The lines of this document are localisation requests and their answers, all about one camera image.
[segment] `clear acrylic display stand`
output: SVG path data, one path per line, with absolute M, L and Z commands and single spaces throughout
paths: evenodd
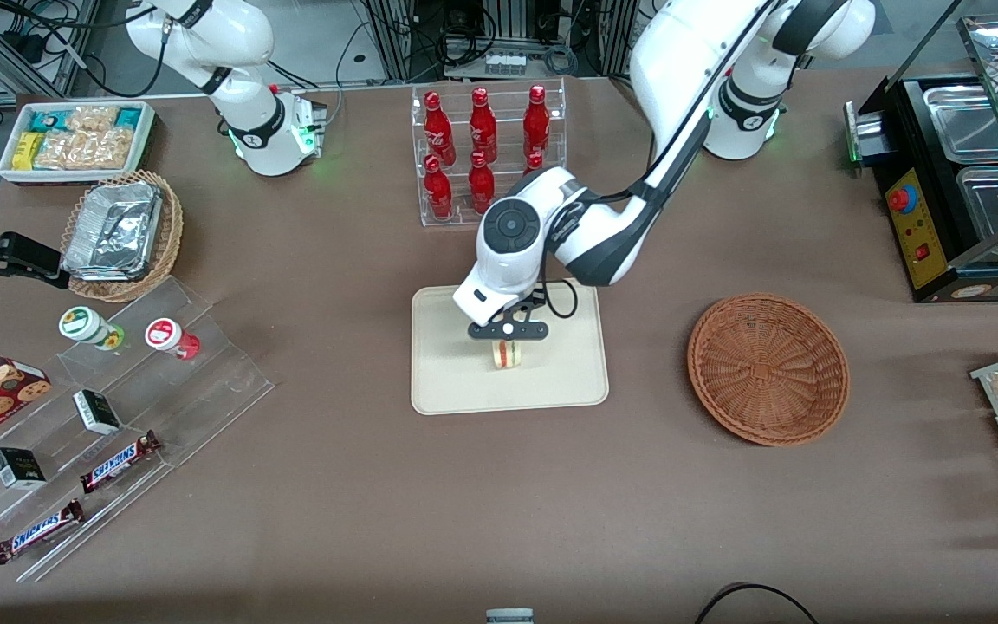
M 423 225 L 479 224 L 480 216 L 472 209 L 468 189 L 468 172 L 471 170 L 472 138 L 468 119 L 472 115 L 472 88 L 485 87 L 488 102 L 496 114 L 499 132 L 499 157 L 492 162 L 491 172 L 496 179 L 496 198 L 503 197 L 515 182 L 522 180 L 526 171 L 526 157 L 522 153 L 522 117 L 530 103 L 530 87 L 541 84 L 546 88 L 546 107 L 549 109 L 549 147 L 544 154 L 542 169 L 565 166 L 567 149 L 565 119 L 567 115 L 565 82 L 553 80 L 499 80 L 496 82 L 441 83 L 428 87 L 415 87 L 411 99 L 411 130 L 415 149 L 415 173 L 418 178 L 418 205 Z M 423 178 L 426 170 L 423 158 L 429 153 L 426 142 L 426 107 L 423 95 L 437 91 L 441 95 L 441 109 L 452 123 L 452 145 L 457 148 L 457 161 L 444 168 L 452 185 L 452 218 L 438 221 L 426 201 Z
M 87 517 L 5 565 L 19 582 L 40 580 L 272 390 L 260 368 L 207 315 L 209 308 L 169 277 L 111 317 L 126 331 L 118 350 L 103 352 L 80 343 L 68 348 L 44 364 L 53 388 L 43 403 L 0 427 L 0 446 L 31 450 L 48 480 L 32 491 L 8 490 L 0 481 L 0 541 L 58 512 L 72 498 L 79 498 Z M 198 336 L 202 347 L 194 359 L 179 360 L 144 343 L 147 324 L 162 316 Z M 72 395 L 84 387 L 107 396 L 121 431 L 99 435 L 84 429 L 72 402 Z M 155 431 L 161 449 L 121 477 L 83 494 L 81 475 L 149 430 Z

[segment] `wicker basket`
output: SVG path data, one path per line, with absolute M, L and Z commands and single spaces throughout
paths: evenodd
M 179 237 L 183 234 L 183 208 L 179 206 L 179 198 L 175 197 L 172 187 L 163 178 L 150 171 L 134 171 L 118 175 L 116 178 L 103 180 L 99 185 L 128 185 L 131 182 L 149 182 L 164 191 L 164 204 L 159 214 L 156 242 L 153 245 L 152 268 L 143 279 L 136 282 L 84 282 L 72 277 L 68 282 L 68 288 L 71 288 L 76 295 L 107 303 L 126 303 L 158 287 L 164 281 L 164 277 L 172 272 L 172 265 L 175 264 L 175 257 L 179 253 Z M 80 208 L 86 196 L 87 194 L 84 194 L 78 202 L 75 202 L 75 210 L 72 210 L 72 216 L 68 217 L 68 226 L 60 237 L 61 253 L 68 248 L 68 241 L 71 241 L 72 232 L 75 232 L 75 220 L 80 216 Z
M 753 293 L 712 305 L 688 342 L 688 375 L 710 415 L 748 441 L 804 444 L 831 429 L 849 398 L 845 355 L 801 305 Z

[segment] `yellow control panel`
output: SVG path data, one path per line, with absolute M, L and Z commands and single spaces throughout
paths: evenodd
M 888 189 L 884 201 L 888 203 L 888 214 L 891 214 L 891 221 L 896 226 L 899 249 L 903 250 L 911 284 L 916 289 L 925 287 L 935 277 L 945 273 L 948 264 L 914 169 Z

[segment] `jar lid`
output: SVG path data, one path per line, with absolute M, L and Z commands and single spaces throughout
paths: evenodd
M 146 343 L 158 351 L 167 351 L 179 344 L 183 328 L 172 319 L 156 319 L 146 329 Z
M 60 335 L 68 337 L 71 340 L 82 340 L 91 337 L 96 331 L 99 331 L 101 323 L 102 321 L 94 309 L 88 308 L 86 305 L 76 305 L 75 308 L 64 312 L 58 324 Z

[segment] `brown tablecloth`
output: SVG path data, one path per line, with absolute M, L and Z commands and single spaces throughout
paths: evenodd
M 911 303 L 871 178 L 843 169 L 840 104 L 880 74 L 805 72 L 759 157 L 698 160 L 599 292 L 605 403 L 440 418 L 411 408 L 409 303 L 463 279 L 475 234 L 418 223 L 409 88 L 348 92 L 325 158 L 279 179 L 206 99 L 154 100 L 175 274 L 278 387 L 44 581 L 0 569 L 0 621 L 662 623 L 733 581 L 829 623 L 998 621 L 998 431 L 967 376 L 998 360 L 998 304 Z M 567 87 L 571 170 L 622 188 L 648 127 L 606 80 Z M 79 192 L 3 185 L 0 231 L 54 244 Z M 741 442 L 685 380 L 690 325 L 749 291 L 842 341 L 852 397 L 819 442 Z M 81 302 L 0 280 L 0 355 L 63 350 Z M 795 617 L 738 594 L 709 621 Z

